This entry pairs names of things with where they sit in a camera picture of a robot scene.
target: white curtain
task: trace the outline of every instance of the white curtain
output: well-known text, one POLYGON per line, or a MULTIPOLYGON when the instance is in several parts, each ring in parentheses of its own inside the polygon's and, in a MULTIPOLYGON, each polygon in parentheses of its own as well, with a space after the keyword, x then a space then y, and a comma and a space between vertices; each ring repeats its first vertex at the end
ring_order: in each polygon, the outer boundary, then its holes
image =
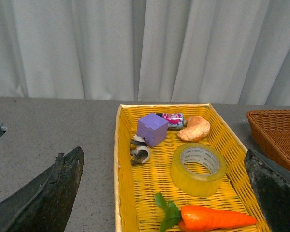
POLYGON ((290 106, 290 0, 3 0, 0 96, 290 106))

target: bread roll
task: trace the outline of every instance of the bread roll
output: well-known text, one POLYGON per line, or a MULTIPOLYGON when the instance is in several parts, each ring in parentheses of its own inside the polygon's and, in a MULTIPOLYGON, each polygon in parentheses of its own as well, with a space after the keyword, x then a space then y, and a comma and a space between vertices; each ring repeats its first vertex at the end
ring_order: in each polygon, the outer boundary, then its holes
POLYGON ((201 116, 192 116, 187 119, 187 126, 181 129, 177 136, 184 141, 198 142, 209 134, 210 123, 201 116))

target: purple foam block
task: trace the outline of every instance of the purple foam block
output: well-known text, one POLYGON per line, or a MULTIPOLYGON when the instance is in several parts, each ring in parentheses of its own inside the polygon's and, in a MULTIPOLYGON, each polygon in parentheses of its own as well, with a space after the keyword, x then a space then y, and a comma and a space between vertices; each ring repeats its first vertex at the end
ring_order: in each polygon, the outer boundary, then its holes
POLYGON ((145 138, 148 146, 153 148, 165 140, 169 122, 155 113, 150 113, 138 120, 137 136, 145 138))

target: green leaf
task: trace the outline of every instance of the green leaf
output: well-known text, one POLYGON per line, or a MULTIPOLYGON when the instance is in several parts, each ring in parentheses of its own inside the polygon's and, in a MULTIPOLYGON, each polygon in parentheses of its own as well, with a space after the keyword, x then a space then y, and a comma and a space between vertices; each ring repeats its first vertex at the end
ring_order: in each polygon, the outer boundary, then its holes
POLYGON ((162 208, 165 211, 165 209, 168 207, 168 204, 167 204, 165 198, 163 197, 162 193, 157 192, 154 197, 155 197, 155 202, 156 202, 157 206, 162 208))
POLYGON ((173 202, 166 201, 160 192, 155 194, 155 202, 165 213, 165 218, 160 226, 160 232, 165 232, 167 229, 172 228, 180 222, 182 219, 180 211, 173 202))

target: orange carrot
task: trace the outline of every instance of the orange carrot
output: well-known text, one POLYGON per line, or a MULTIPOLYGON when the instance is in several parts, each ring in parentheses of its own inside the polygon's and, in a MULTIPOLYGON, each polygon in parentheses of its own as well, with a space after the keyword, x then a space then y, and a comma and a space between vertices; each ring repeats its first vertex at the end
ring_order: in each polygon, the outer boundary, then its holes
POLYGON ((185 205, 180 212, 182 219, 178 225, 186 232, 204 232, 218 228, 233 229, 257 223, 255 218, 240 212, 197 205, 185 205))
POLYGON ((155 194, 155 202, 165 213, 160 232, 165 232, 177 224, 186 232, 204 232, 214 229, 235 229, 257 223, 255 218, 236 211, 197 205, 185 205, 179 211, 177 206, 171 201, 166 201, 160 192, 155 194))

